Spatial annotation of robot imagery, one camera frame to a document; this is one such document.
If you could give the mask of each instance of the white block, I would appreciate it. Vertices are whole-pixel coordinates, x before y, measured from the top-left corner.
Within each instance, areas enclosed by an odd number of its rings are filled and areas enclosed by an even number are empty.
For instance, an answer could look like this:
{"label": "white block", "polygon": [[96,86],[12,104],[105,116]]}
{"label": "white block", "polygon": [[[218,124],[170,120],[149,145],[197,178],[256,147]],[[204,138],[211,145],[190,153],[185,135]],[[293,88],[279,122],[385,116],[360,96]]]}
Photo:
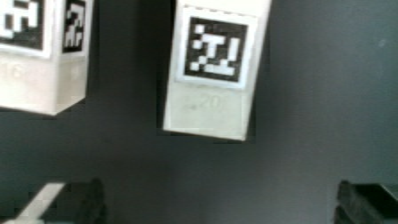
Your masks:
{"label": "white block", "polygon": [[42,187],[16,219],[9,220],[3,224],[44,224],[41,216],[48,210],[58,193],[64,189],[64,183],[50,183]]}
{"label": "white block", "polygon": [[85,97],[92,2],[0,1],[0,107],[55,115]]}
{"label": "white block", "polygon": [[272,0],[179,0],[163,129],[245,140]]}

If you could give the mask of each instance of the white square border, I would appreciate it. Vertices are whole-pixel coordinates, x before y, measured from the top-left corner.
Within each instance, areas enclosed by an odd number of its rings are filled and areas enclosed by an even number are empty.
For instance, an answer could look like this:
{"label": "white square border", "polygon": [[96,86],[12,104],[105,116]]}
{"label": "white square border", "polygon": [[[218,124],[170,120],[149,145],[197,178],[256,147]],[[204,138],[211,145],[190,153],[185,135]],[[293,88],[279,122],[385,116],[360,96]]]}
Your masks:
{"label": "white square border", "polygon": [[[186,63],[186,42],[188,42],[188,28],[190,28],[190,18],[197,17],[201,19],[217,20],[220,22],[236,23],[247,25],[247,38],[245,38],[245,49],[243,49],[243,58],[241,58],[241,67],[240,67],[240,81],[222,81],[217,79],[193,77],[185,75],[185,63]],[[197,8],[193,6],[183,6],[183,13],[181,13],[181,27],[179,35],[181,41],[177,46],[177,71],[176,71],[176,81],[208,85],[229,89],[245,89],[247,86],[247,76],[250,73],[250,51],[254,47],[254,38],[256,38],[256,31],[257,31],[257,18],[254,16],[245,16],[241,14],[227,13],[218,10]]]}
{"label": "white square border", "polygon": [[42,40],[42,50],[34,50],[26,47],[12,46],[0,43],[0,52],[23,54],[25,56],[35,56],[50,58],[51,56],[51,46],[53,46],[53,22],[55,22],[55,4],[53,0],[44,0],[44,40]]}

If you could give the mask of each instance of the black square pattern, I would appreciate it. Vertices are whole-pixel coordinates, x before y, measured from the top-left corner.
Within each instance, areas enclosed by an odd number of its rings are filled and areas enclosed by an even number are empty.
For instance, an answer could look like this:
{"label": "black square pattern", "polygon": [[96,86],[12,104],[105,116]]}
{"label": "black square pattern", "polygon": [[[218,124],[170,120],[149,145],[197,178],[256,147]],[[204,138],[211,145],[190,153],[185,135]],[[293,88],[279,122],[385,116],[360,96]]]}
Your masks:
{"label": "black square pattern", "polygon": [[44,0],[0,0],[0,44],[44,48]]}
{"label": "black square pattern", "polygon": [[190,18],[185,75],[240,82],[247,25]]}
{"label": "black square pattern", "polygon": [[85,36],[85,1],[66,0],[66,22],[62,52],[83,51]]}

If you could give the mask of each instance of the gray background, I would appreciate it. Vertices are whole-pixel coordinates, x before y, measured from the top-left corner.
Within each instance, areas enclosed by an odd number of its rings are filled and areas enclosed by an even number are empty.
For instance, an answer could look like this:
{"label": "gray background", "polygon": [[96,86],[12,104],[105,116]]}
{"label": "gray background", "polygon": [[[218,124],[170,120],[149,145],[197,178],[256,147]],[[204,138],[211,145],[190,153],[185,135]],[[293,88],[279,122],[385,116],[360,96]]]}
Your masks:
{"label": "gray background", "polygon": [[97,1],[87,100],[55,118],[2,110],[0,212],[97,176],[110,223],[330,223],[341,179],[398,183],[398,1],[273,1],[243,144],[158,128],[170,8]]}

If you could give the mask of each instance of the white cardboard box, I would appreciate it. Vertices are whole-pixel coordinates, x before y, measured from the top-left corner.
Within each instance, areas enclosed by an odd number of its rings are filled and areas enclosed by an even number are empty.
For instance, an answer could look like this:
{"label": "white cardboard box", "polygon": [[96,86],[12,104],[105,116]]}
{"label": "white cardboard box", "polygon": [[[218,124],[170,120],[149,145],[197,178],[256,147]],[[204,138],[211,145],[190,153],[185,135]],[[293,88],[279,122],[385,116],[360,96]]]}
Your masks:
{"label": "white cardboard box", "polygon": [[83,99],[92,3],[0,1],[0,107],[55,115]]}
{"label": "white cardboard box", "polygon": [[167,131],[245,140],[272,0],[179,0]]}

